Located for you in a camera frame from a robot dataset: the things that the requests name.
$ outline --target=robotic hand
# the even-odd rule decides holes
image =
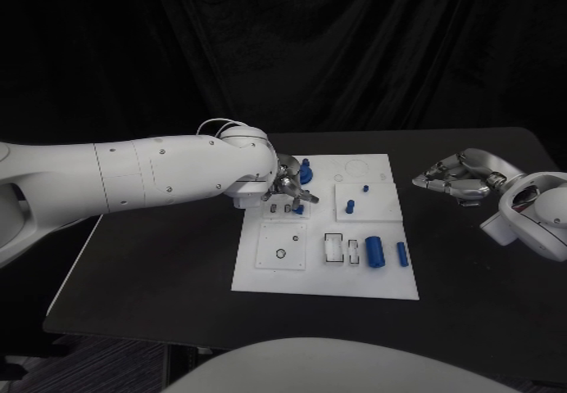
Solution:
[[[545,258],[567,260],[567,174],[526,175],[486,151],[465,149],[414,178],[414,185],[478,206],[496,192],[499,212],[480,228],[506,246],[516,238]]]
[[[301,189],[295,158],[274,152],[259,129],[232,123],[219,138],[66,146],[0,142],[0,267],[47,233],[92,215],[220,193],[240,209],[274,193],[289,195],[295,205],[317,203]]]

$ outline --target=floor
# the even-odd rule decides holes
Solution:
[[[63,358],[28,358],[28,374],[0,393],[157,393],[161,391],[164,348],[161,344],[99,337],[64,336],[70,347]],[[567,393],[529,381],[487,376],[523,393]]]

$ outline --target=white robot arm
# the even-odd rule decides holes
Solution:
[[[238,208],[301,190],[298,162],[252,127],[207,135],[66,146],[0,142],[0,267],[53,230],[92,215],[223,193]]]
[[[516,238],[545,258],[567,260],[567,174],[523,174],[504,160],[465,149],[441,160],[414,185],[444,192],[464,207],[478,206],[490,192],[500,195],[499,212],[480,224],[506,246]]]

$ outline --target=black backdrop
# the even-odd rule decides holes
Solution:
[[[193,133],[216,116],[266,133],[523,126],[567,168],[565,1],[20,0],[0,17],[5,142]],[[11,342],[72,263],[53,244],[0,274]]]

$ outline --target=table surface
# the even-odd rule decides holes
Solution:
[[[525,129],[271,134],[294,155],[388,153],[419,300],[230,291],[243,211],[217,196],[100,218],[43,327],[233,349],[327,337],[405,350],[480,373],[567,382],[567,264],[502,247],[477,209],[411,178],[468,147],[526,173],[555,170]]]

